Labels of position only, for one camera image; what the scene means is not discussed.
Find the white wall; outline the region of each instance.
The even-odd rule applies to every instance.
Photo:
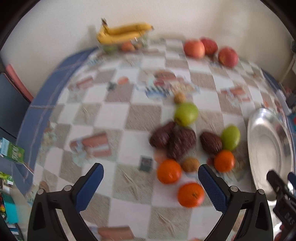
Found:
[[[260,0],[41,0],[15,27],[1,56],[36,95],[66,56],[96,45],[109,26],[144,21],[157,33],[211,37],[279,79],[291,60],[291,37]]]

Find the green box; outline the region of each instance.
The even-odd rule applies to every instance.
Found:
[[[6,140],[0,139],[0,155],[8,160],[24,163],[25,150]]]

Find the apple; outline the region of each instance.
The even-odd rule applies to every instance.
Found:
[[[133,52],[136,50],[136,48],[133,46],[131,42],[125,42],[121,45],[120,49],[123,52]]]
[[[193,58],[203,58],[205,56],[205,46],[200,40],[187,40],[184,44],[184,52]]]
[[[281,232],[275,236],[274,241],[279,241],[280,238],[281,238]]]
[[[224,47],[219,51],[219,62],[229,68],[235,67],[239,62],[239,57],[235,50],[230,47]]]
[[[175,122],[180,126],[188,126],[194,122],[198,115],[198,108],[192,102],[185,102],[175,111]]]
[[[201,38],[200,40],[205,46],[206,55],[214,55],[218,51],[218,45],[214,40],[209,38]]]
[[[240,131],[235,125],[230,125],[222,131],[222,145],[224,150],[234,150],[240,141]]]

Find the screw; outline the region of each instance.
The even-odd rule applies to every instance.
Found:
[[[258,192],[262,195],[265,193],[263,189],[258,189]]]
[[[67,185],[64,187],[64,190],[65,191],[70,191],[72,189],[72,186],[71,185]]]
[[[239,189],[236,186],[231,186],[230,190],[233,192],[237,192]]]
[[[44,190],[43,189],[39,189],[37,194],[41,195],[42,193],[44,193]]]

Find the checkered tablecloth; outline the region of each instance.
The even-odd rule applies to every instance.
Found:
[[[173,185],[163,185],[155,176],[156,153],[148,143],[149,135],[155,127],[171,120],[175,110],[170,95],[150,95],[155,86],[149,83],[155,83],[155,73],[159,72],[193,87],[187,99],[200,111],[191,125],[197,136],[205,129],[219,135],[230,124],[240,129],[241,142],[234,151],[236,167],[227,174],[217,174],[242,191],[253,191],[247,150],[248,117],[262,105],[280,112],[261,69],[242,58],[234,69],[222,67],[208,57],[191,59],[185,57],[182,41],[160,39],[150,40],[148,50],[139,53],[105,55],[97,50],[73,74],[44,131],[31,193],[41,181],[49,191],[72,185],[99,162],[105,170],[103,181],[88,208],[81,212],[88,225],[129,225],[136,240],[205,238],[221,213],[207,195],[203,204],[193,209],[181,207],[176,198],[178,187],[198,182],[197,176],[183,173]],[[152,88],[156,97],[166,93],[160,87]],[[247,101],[231,96],[229,89],[236,87],[244,91]],[[73,141],[96,133],[106,133],[110,155],[94,157],[73,152]],[[187,155],[197,157],[201,164],[211,164],[199,141]],[[143,157],[153,161],[150,172],[139,171]]]

